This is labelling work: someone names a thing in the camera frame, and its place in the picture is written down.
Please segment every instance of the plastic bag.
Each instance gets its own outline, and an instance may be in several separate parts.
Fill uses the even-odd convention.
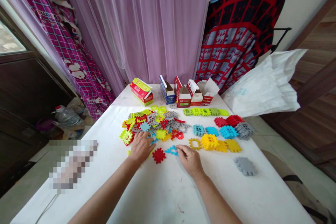
[[[288,83],[307,49],[274,52],[222,94],[229,108],[241,117],[300,108]]]

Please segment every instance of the wooden cabinet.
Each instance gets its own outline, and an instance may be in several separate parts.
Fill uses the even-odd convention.
[[[301,108],[262,118],[336,181],[336,0],[323,5],[289,50],[296,48],[308,48],[289,82]]]

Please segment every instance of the person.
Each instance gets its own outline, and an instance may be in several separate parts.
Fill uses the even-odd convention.
[[[135,135],[128,158],[73,216],[69,224],[106,223],[137,169],[156,144],[149,132]],[[195,182],[211,223],[241,223],[228,203],[205,174],[200,155],[186,145],[176,146],[180,161]]]

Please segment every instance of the pink curtain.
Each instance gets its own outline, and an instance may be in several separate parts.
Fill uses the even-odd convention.
[[[67,0],[27,0],[66,65],[92,117],[98,119],[114,95],[91,57]]]
[[[97,53],[108,79],[116,62],[129,81],[147,83],[194,77],[208,1],[71,0],[90,51],[108,52]]]

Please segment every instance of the water bottle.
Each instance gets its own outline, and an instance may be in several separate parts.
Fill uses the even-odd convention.
[[[63,125],[71,127],[74,125],[83,125],[84,121],[79,115],[70,108],[66,108],[63,105],[57,106],[55,118]]]

